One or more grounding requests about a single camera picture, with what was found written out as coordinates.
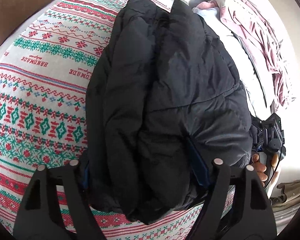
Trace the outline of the right hand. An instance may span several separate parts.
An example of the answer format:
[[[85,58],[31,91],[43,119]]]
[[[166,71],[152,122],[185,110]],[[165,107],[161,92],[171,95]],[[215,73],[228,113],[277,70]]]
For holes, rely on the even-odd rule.
[[[262,163],[259,162],[259,158],[260,158],[259,154],[256,152],[253,152],[252,166],[256,170],[260,180],[262,181],[262,184],[264,185],[264,182],[268,178],[267,175],[265,174],[265,171],[267,170],[267,168],[266,168],[266,165],[263,165]],[[273,178],[272,178],[269,186],[275,186],[279,179],[280,173],[281,173],[281,167],[279,167],[279,156],[277,154],[273,155],[273,158],[271,160],[271,165],[272,165],[272,168],[276,171],[273,173]]]

